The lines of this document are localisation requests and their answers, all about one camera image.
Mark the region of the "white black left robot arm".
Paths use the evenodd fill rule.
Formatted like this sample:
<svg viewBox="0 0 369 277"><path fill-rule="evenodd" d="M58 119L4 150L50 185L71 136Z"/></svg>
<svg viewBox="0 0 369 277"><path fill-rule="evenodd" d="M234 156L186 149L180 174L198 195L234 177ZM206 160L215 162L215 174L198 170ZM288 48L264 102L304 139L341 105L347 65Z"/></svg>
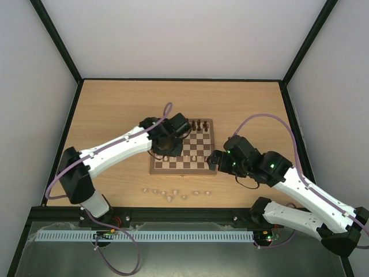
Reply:
<svg viewBox="0 0 369 277"><path fill-rule="evenodd" d="M183 149L189 120L181 113L172 118L148 117L127 133L97 147L77 151L66 149L62 155L57 180L71 204L80 205L90 220L114 222L114 212L107 199L94 187L93 179L111 166L143 152L177 157Z"/></svg>

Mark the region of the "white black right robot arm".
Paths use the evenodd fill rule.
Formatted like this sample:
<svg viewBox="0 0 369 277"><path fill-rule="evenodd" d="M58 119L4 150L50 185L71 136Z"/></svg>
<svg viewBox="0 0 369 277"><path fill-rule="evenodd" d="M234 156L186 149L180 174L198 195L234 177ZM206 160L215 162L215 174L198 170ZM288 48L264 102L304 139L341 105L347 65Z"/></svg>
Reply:
<svg viewBox="0 0 369 277"><path fill-rule="evenodd" d="M335 199L302 175L292 162L277 152L261 154L249 141L238 135L230 137L224 150L213 151L206 160L209 168L253 179L283 192L304 205L306 212L259 197L250 208L252 221L283 225L308 234L332 253L349 257L359 248L361 231L368 221L368 210L353 208Z"/></svg>

